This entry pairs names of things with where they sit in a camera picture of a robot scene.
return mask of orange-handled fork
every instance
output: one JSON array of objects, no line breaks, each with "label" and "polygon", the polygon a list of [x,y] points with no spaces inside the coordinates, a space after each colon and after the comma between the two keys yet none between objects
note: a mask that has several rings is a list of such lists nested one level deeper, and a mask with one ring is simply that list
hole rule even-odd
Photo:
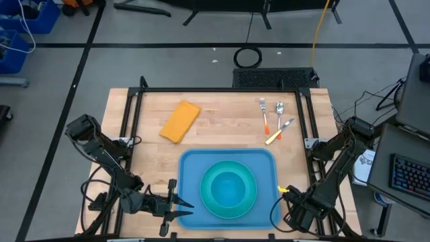
[{"label": "orange-handled fork", "polygon": [[266,118],[266,100],[264,97],[260,97],[260,108],[261,111],[263,111],[263,117],[264,117],[264,132],[266,134],[270,134],[269,125],[267,125],[267,118]]}]

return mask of wooden tabletop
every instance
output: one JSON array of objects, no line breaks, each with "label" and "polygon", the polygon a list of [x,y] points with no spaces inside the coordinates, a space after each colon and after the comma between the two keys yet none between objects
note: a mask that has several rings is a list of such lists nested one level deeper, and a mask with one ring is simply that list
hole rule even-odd
[{"label": "wooden tabletop", "polygon": [[[111,138],[119,136],[126,94],[127,89],[110,90],[101,129],[104,134]],[[311,94],[320,137],[331,138],[335,136],[337,129],[328,91],[326,89],[311,89]],[[264,144],[269,135],[264,133],[263,117],[259,109],[260,97],[266,98],[267,121],[271,133],[274,133],[277,128],[277,114],[275,113],[277,102],[284,103],[283,120],[295,118],[295,121],[283,132],[282,139],[275,140],[269,146]],[[159,136],[159,131],[177,104],[183,99],[199,105],[202,111],[183,140],[178,145],[174,145],[169,140]],[[303,97],[302,103],[308,136],[312,137],[306,100]],[[130,135],[134,105],[135,103],[132,104],[127,136]],[[265,148],[272,152],[275,157],[277,180],[281,187],[287,187],[291,184],[299,190],[305,191],[310,185],[296,98],[293,93],[144,93],[137,135],[142,138],[142,143],[134,148],[131,172],[134,175],[139,175],[146,184],[151,184],[154,193],[165,194],[167,192],[169,179],[177,179],[180,155],[184,151],[194,148]],[[93,164],[90,172],[97,167],[97,164]],[[94,179],[110,181],[110,177],[103,170],[99,171]],[[89,185],[88,195],[95,198],[98,193],[107,191],[107,188],[104,184],[92,183]],[[351,187],[347,179],[341,184],[341,194],[347,211],[347,222],[355,232],[361,234]],[[284,202],[281,204],[282,214],[286,214],[286,205]],[[112,211],[110,232],[114,229],[116,208],[117,206],[114,206]],[[339,201],[337,202],[337,210],[342,214]],[[89,211],[86,204],[84,211],[85,226],[88,227],[97,215],[98,212]],[[145,212],[124,214],[121,237],[159,237],[161,223],[162,219],[155,218]],[[282,221],[278,226],[281,229],[289,229]],[[329,226],[326,221],[325,228],[326,233],[328,233]],[[76,232],[81,232],[80,223],[77,225]],[[265,239],[269,233],[274,233],[277,239],[313,238],[309,234],[281,233],[275,229],[253,231],[187,230],[180,227],[176,221],[170,224],[169,232],[177,232],[180,238]]]}]

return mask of orange-handled spoon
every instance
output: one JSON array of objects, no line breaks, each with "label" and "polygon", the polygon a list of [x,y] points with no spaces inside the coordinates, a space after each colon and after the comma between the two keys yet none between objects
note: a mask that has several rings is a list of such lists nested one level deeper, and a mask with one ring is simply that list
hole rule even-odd
[{"label": "orange-handled spoon", "polygon": [[[277,113],[277,129],[281,128],[281,115],[284,112],[284,104],[282,102],[278,102],[276,104],[276,113]],[[276,137],[277,139],[281,139],[281,133]]]}]

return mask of blue bin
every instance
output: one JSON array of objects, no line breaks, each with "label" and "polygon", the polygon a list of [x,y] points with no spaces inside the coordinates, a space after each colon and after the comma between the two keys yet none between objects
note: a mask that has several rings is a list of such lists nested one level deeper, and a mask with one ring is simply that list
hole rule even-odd
[{"label": "blue bin", "polygon": [[0,14],[13,15],[17,11],[21,11],[18,0],[0,0]]},{"label": "blue bin", "polygon": [[[0,36],[4,35],[7,35],[9,38],[11,38],[11,42],[9,44],[10,48],[24,51],[28,51],[30,49],[28,43],[23,38],[21,38],[21,36],[19,36],[16,30],[0,31]],[[0,73],[8,74],[20,72],[26,57],[27,53],[16,50],[6,50],[3,58],[0,58]]]},{"label": "blue bin", "polygon": [[[42,1],[43,0],[33,0],[33,2],[37,4]],[[28,29],[32,34],[49,34],[59,15],[60,9],[52,0],[47,0],[46,4],[40,10],[38,18],[26,19]],[[19,33],[26,33],[23,25],[24,23],[21,25],[20,19],[0,19],[0,26],[5,30],[17,30]]]}]

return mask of utensil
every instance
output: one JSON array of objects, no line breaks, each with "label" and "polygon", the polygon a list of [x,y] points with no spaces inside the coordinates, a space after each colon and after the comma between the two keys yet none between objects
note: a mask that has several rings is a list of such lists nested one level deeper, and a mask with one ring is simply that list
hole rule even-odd
[{"label": "utensil", "polygon": [[276,104],[276,113],[277,113],[277,129],[281,129],[281,115],[284,112],[284,104],[282,102],[278,102]]},{"label": "utensil", "polygon": [[267,145],[270,145],[270,143],[272,143],[274,140],[275,140],[275,138],[276,138],[276,136],[278,135],[278,134],[280,134],[282,131],[284,131],[292,122],[294,121],[294,119],[292,118],[292,119],[290,119],[290,120],[288,120],[282,127],[281,127],[281,129],[280,130],[278,130],[274,135],[272,135],[272,137],[270,137],[266,142],[265,142],[265,144],[267,144]]},{"label": "utensil", "polygon": [[261,111],[263,111],[263,117],[264,117],[264,132],[266,134],[270,134],[269,125],[267,125],[267,118],[266,118],[266,101],[264,97],[260,97],[260,108]]}]

